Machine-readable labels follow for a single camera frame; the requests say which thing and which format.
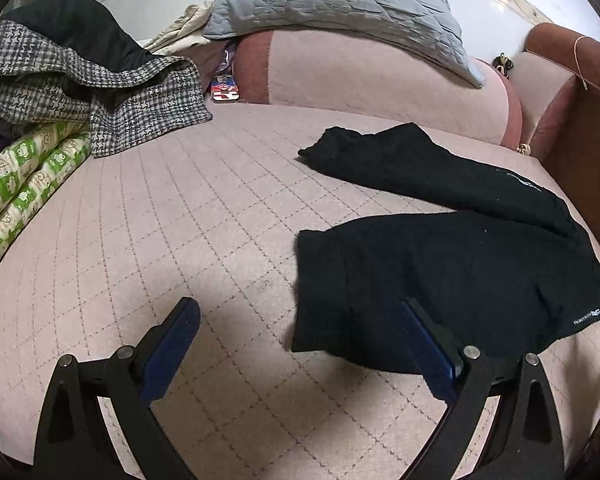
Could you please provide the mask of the black pants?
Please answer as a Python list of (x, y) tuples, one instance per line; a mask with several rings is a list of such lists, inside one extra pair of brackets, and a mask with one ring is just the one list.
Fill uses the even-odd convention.
[(332, 127), (300, 151), (314, 170), (439, 206), (297, 237), (291, 348), (413, 374), (403, 324), (416, 302), (461, 344), (518, 359), (600, 318), (600, 262), (566, 203), (512, 170), (456, 156), (413, 124)]

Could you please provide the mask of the pink brown side cushion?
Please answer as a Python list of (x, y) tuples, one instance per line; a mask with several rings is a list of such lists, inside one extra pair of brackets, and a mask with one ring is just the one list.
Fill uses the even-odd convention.
[(514, 56), (509, 82), (522, 109), (521, 151), (546, 159), (568, 117), (600, 101), (600, 42), (550, 23), (534, 26)]

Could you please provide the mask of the green white patterned blanket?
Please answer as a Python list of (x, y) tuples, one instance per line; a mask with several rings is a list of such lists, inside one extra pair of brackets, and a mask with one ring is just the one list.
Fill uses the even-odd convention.
[(39, 125), (0, 153), (0, 262), (55, 191), (91, 154), (90, 127)]

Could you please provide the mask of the houndstooth checked garment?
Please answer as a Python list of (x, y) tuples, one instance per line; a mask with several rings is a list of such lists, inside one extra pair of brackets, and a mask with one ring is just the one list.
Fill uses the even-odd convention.
[(83, 122), (107, 157), (210, 122), (196, 65), (155, 56), (112, 72), (23, 24), (0, 22), (0, 119), (11, 125)]

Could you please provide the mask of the red white blue packet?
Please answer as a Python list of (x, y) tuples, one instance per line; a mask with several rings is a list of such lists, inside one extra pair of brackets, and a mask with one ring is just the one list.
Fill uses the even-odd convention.
[(211, 99), (214, 102), (236, 102), (239, 100), (239, 88), (232, 74), (216, 75), (211, 81)]

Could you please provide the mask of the grey quilted pillow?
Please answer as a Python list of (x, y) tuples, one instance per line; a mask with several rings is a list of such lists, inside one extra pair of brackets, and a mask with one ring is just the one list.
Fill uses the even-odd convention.
[(476, 88), (484, 84), (448, 0), (214, 0), (202, 33), (221, 40), (283, 27), (362, 35), (426, 58)]

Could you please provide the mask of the black garment on pile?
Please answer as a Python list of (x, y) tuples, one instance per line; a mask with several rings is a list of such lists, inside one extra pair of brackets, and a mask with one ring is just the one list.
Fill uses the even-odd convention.
[(96, 0), (38, 0), (7, 12), (2, 20), (26, 26), (114, 73), (135, 70), (157, 58)]

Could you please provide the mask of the pink bolster cushion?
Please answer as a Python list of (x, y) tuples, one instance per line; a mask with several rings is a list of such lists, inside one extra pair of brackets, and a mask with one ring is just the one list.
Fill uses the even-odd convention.
[(336, 110), (414, 122), (514, 150), (521, 102), (512, 85), (475, 61), (480, 88), (382, 42), (317, 29), (256, 32), (237, 46), (234, 77), (249, 103)]

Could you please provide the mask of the cream cloth behind pillow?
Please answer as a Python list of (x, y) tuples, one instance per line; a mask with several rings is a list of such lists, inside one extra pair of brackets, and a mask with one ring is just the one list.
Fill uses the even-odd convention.
[(202, 32), (211, 16), (212, 6), (211, 1), (191, 4), (158, 35), (143, 42), (142, 47), (153, 54), (176, 55), (190, 47), (205, 46), (210, 40), (204, 38)]

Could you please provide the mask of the brown wooden bed frame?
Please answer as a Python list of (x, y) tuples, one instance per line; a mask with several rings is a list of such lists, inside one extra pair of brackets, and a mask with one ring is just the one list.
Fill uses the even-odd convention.
[(577, 92), (544, 167), (600, 244), (600, 89)]

